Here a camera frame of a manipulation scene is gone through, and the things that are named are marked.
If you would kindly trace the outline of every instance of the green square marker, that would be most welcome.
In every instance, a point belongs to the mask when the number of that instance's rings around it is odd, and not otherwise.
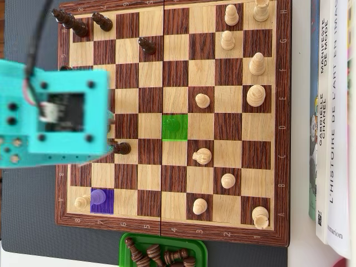
[[[162,140],[188,140],[188,114],[162,115]]]

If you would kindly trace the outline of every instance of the pile of captured pieces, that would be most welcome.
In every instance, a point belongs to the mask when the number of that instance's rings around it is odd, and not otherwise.
[[[137,267],[149,267],[153,260],[158,267],[195,267],[195,258],[189,257],[187,249],[180,249],[176,252],[164,252],[164,261],[161,259],[161,248],[155,244],[150,246],[144,255],[135,247],[132,238],[126,238],[125,244],[131,251],[131,259],[137,264]]]

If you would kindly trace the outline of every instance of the gray table surface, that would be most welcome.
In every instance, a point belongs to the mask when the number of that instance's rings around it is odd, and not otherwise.
[[[45,0],[6,0],[5,58],[26,61],[39,11]],[[53,1],[58,7],[60,0]],[[57,23],[49,14],[37,67],[57,69]],[[4,170],[2,248],[8,252],[118,264],[122,232],[55,224],[55,167]],[[287,248],[204,241],[209,266],[287,266]]]

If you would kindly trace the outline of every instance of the chessboard frame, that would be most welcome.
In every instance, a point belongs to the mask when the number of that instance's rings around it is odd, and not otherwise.
[[[62,3],[74,15],[95,11],[167,6],[183,3],[254,2],[254,0],[82,0]],[[145,233],[177,238],[216,240],[239,243],[289,246],[290,240],[290,121],[291,121],[291,0],[276,0],[276,66],[275,66],[275,172],[274,229],[242,229],[225,226],[180,224],[179,231],[170,222],[152,222],[98,215],[70,214],[67,212],[67,165],[56,166],[57,225],[103,230]],[[69,63],[70,33],[58,24],[58,69]]]

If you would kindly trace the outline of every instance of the wooden chessboard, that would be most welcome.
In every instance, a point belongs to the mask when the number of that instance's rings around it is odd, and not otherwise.
[[[228,4],[238,10],[235,26],[224,21]],[[131,152],[57,166],[57,224],[289,245],[291,0],[270,1],[264,22],[254,19],[254,6],[251,0],[61,4],[90,33],[79,38],[58,25],[58,67],[109,72],[115,124],[108,139],[128,142]],[[110,18],[113,29],[101,30],[92,12]],[[235,38],[229,51],[220,44],[226,30]],[[154,55],[142,52],[139,37],[154,41]],[[248,68],[257,52],[265,56],[261,76]],[[266,91],[259,107],[246,101],[252,85]],[[210,97],[208,108],[196,105],[198,93]],[[178,133],[163,127],[170,118],[180,123]],[[203,147],[212,153],[207,165],[192,159]],[[236,177],[230,189],[221,185],[225,173]],[[76,209],[75,199],[96,188],[106,191],[106,203]],[[201,215],[192,212],[197,198],[207,202]],[[269,212],[264,230],[251,216],[257,206]]]

